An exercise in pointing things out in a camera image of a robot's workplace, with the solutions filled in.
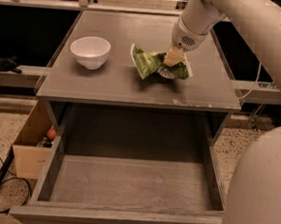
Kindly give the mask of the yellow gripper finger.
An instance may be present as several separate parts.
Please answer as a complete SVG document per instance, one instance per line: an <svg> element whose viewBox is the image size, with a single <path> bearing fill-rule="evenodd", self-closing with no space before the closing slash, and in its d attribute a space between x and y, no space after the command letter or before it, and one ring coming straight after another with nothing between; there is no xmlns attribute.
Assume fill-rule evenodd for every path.
<svg viewBox="0 0 281 224"><path fill-rule="evenodd" d="M168 67L172 67L177 63L180 63L185 58L185 53L182 48L178 48L176 46L170 46L167 51L166 56L164 57L163 63Z"/></svg>

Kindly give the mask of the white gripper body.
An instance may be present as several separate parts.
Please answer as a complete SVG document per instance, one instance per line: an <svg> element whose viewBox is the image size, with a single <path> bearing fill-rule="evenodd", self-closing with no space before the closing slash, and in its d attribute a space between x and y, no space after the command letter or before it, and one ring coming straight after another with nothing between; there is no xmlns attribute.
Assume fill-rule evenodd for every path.
<svg viewBox="0 0 281 224"><path fill-rule="evenodd" d="M182 48L184 51L193 51L199 47L203 40L205 40L205 34L195 34L188 29L180 17L174 24L172 29L172 44L175 47Z"/></svg>

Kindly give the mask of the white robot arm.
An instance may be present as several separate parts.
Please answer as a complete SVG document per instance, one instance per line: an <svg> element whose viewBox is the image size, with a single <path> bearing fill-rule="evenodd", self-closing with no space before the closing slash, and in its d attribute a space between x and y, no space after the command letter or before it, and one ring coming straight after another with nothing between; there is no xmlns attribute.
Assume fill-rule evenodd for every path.
<svg viewBox="0 0 281 224"><path fill-rule="evenodd" d="M172 43L196 49L225 16L281 91L281 8L269 0L188 0ZM222 224L281 224L281 127L258 137L237 162Z"/></svg>

